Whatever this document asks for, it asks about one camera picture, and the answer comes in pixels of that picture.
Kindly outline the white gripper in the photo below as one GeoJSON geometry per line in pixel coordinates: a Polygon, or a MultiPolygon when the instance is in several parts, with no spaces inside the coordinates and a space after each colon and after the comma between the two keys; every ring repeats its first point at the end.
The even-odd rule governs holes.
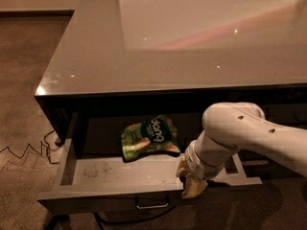
{"type": "Polygon", "coordinates": [[[215,142],[191,142],[185,151],[185,158],[181,157],[177,165],[176,177],[185,177],[186,167],[191,174],[186,176],[183,198],[195,198],[206,189],[206,180],[215,178],[224,167],[223,152],[223,148],[215,142]]]}

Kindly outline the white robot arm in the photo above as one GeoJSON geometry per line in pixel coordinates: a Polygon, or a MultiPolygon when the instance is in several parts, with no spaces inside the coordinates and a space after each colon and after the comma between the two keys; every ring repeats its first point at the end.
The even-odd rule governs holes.
{"type": "Polygon", "coordinates": [[[307,176],[307,130],[265,118],[254,103],[214,103],[201,118],[201,135],[185,150],[177,176],[185,179],[182,196],[194,198],[240,150],[251,150],[307,176]]]}

